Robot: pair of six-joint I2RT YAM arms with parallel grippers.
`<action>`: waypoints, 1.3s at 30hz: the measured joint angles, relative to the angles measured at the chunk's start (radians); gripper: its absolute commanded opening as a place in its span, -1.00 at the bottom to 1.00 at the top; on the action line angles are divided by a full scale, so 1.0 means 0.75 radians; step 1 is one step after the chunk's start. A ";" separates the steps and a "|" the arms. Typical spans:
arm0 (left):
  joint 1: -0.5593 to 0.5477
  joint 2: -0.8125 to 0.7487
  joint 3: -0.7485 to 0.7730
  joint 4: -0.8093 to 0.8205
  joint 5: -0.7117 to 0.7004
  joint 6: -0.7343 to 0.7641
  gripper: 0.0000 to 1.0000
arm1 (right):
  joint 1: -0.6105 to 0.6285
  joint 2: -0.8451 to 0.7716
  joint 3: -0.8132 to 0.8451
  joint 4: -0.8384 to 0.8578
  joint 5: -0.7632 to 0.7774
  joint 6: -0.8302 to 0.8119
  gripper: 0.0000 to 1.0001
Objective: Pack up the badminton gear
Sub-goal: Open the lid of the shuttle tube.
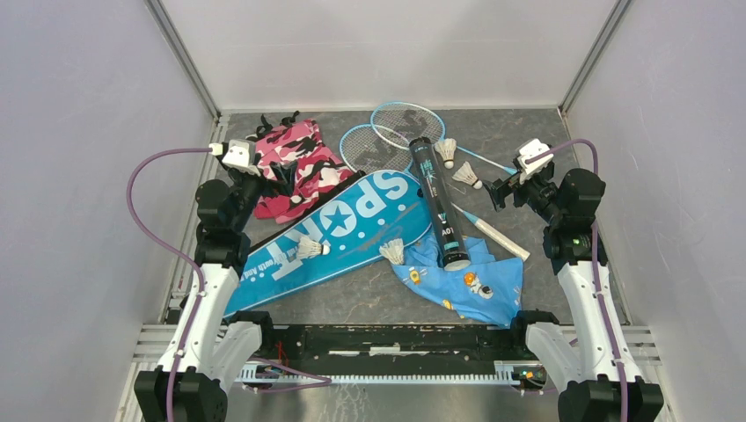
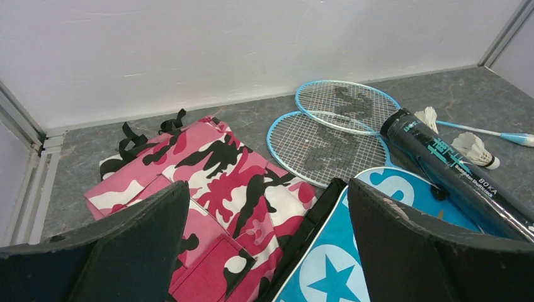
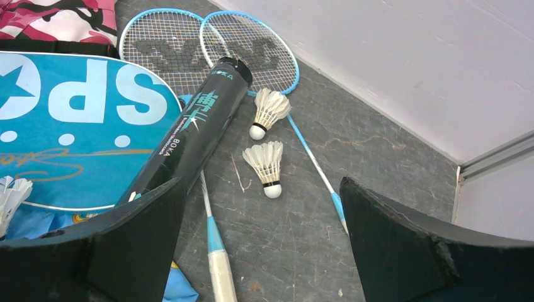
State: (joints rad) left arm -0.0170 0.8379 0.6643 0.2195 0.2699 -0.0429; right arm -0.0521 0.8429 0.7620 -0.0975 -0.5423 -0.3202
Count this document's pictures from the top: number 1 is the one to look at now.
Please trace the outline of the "black shuttlecock tube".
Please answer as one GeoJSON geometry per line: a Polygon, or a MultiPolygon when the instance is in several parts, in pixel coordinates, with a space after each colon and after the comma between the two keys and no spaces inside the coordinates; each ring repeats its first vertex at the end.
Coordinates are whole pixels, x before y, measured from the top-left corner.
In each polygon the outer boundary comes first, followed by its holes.
{"type": "Polygon", "coordinates": [[[413,160],[412,172],[419,180],[433,223],[442,268],[448,272],[465,269],[471,264],[471,259],[444,183],[434,143],[427,137],[419,137],[410,141],[408,148],[413,160]]]}

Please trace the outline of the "shuttlecock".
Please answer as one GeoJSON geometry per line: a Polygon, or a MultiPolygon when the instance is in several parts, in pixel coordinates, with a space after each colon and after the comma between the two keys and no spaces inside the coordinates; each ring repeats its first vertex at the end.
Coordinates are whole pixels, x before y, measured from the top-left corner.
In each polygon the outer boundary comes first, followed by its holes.
{"type": "Polygon", "coordinates": [[[452,175],[452,179],[469,185],[473,189],[481,189],[483,182],[478,178],[469,162],[464,162],[452,175]]]}
{"type": "Polygon", "coordinates": [[[329,245],[322,244],[319,241],[311,239],[309,236],[302,235],[298,239],[296,257],[298,259],[315,258],[328,255],[330,251],[331,248],[329,245]]]}
{"type": "Polygon", "coordinates": [[[452,169],[454,167],[454,156],[457,149],[457,142],[453,138],[445,138],[436,142],[435,151],[440,155],[443,166],[446,169],[452,169]]]}
{"type": "Polygon", "coordinates": [[[404,264],[404,242],[402,238],[395,238],[382,244],[379,247],[379,252],[393,266],[404,264]]]}

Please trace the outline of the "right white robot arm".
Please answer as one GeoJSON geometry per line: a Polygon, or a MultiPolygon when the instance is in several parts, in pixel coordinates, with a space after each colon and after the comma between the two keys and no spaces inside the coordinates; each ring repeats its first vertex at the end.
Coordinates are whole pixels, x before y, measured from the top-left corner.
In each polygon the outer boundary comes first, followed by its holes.
{"type": "Polygon", "coordinates": [[[510,352],[538,357],[559,393],[562,421],[656,420],[662,388],[645,380],[625,341],[598,238],[596,210],[606,184],[582,168],[554,184],[551,154],[521,153],[514,163],[516,174],[486,189],[496,209],[511,197],[545,221],[545,255],[570,306],[577,341],[571,344],[549,313],[521,311],[508,335],[510,352]]]}

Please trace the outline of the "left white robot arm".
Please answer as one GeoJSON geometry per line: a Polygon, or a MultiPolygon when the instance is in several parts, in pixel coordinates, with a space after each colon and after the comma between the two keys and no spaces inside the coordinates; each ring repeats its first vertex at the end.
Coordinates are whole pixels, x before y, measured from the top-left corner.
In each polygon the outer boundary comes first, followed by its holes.
{"type": "Polygon", "coordinates": [[[144,420],[225,420],[230,387],[248,358],[274,351],[275,333],[243,317],[229,324],[224,337],[218,333],[248,257],[245,225],[262,194],[277,186],[255,171],[239,171],[231,184],[211,179],[197,188],[197,245],[185,258],[193,270],[186,305],[156,367],[135,378],[144,420]]]}

